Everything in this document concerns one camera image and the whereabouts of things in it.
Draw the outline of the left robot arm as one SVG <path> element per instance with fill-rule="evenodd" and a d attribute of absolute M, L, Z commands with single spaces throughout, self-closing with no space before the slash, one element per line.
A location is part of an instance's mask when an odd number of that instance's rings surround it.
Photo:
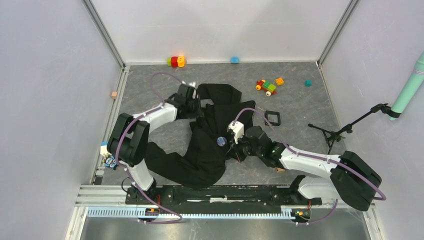
<path fill-rule="evenodd" d="M 142 113 L 120 114 L 107 141 L 106 149 L 122 166 L 138 190 L 145 204 L 157 198 L 156 181 L 150 174 L 145 156 L 149 134 L 167 124 L 181 119 L 195 119 L 201 115 L 201 101 L 193 85 L 180 84 L 178 91 L 158 106 Z"/>

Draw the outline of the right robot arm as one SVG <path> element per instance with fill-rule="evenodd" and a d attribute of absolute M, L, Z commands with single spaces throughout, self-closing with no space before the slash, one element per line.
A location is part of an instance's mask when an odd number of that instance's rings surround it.
<path fill-rule="evenodd" d="M 359 155 L 345 151 L 341 155 L 320 154 L 272 141 L 260 126 L 244 129 L 241 122 L 231 122 L 228 154 L 239 161 L 252 156 L 270 168 L 296 170 L 308 176 L 297 176 L 289 189 L 289 199 L 302 204 L 307 199 L 342 200 L 350 207 L 366 212 L 377 199 L 382 183 L 380 175 Z"/>

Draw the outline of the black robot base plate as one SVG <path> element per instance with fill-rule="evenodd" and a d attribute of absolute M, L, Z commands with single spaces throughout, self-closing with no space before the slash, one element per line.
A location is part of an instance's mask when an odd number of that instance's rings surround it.
<path fill-rule="evenodd" d="M 161 214 L 277 214 L 281 206 L 322 205 L 321 198 L 307 199 L 285 185 L 213 185 L 202 189 L 162 185 L 147 192 L 154 204 L 134 186 L 125 193 L 126 205 L 146 205 L 149 213 Z"/>

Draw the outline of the black garment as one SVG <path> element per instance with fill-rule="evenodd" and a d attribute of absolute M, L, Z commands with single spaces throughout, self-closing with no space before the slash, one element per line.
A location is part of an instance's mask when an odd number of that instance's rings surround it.
<path fill-rule="evenodd" d="M 226 170 L 229 145 L 219 146 L 217 139 L 227 136 L 228 125 L 237 119 L 245 128 L 253 126 L 253 100 L 241 101 L 242 92 L 229 84 L 202 83 L 198 86 L 201 100 L 211 100 L 202 108 L 202 116 L 190 122 L 191 139 L 185 155 L 166 153 L 155 142 L 147 144 L 144 161 L 154 173 L 192 189 L 207 188 L 215 184 Z"/>

